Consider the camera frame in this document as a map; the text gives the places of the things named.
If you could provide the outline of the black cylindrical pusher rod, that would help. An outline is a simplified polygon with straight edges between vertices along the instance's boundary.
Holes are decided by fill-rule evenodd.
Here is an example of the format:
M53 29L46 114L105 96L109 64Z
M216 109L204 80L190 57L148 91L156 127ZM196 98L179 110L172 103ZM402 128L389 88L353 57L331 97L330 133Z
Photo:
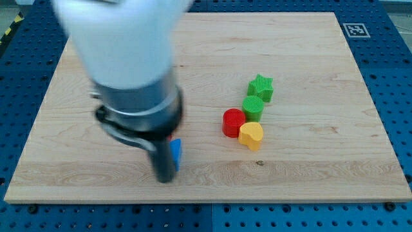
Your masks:
M150 140L149 143L151 146L148 154L157 181L161 183L171 182L176 175L176 167L170 142L167 139L162 139Z

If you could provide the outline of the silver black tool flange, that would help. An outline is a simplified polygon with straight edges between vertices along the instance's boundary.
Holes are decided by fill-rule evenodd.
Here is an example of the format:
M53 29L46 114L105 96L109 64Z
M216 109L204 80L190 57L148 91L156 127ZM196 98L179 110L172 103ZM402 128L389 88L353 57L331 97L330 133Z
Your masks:
M146 151L166 150L182 118L183 96L172 68L155 81L125 88L95 83L100 127L115 140Z

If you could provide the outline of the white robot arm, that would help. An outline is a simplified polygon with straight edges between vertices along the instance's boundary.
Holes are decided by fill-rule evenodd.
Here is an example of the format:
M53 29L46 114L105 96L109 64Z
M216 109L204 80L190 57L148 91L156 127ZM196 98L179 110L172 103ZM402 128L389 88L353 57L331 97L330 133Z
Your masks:
M156 178L176 174L169 136L183 114L172 30L190 0L54 1L101 101L95 116L117 141L148 152Z

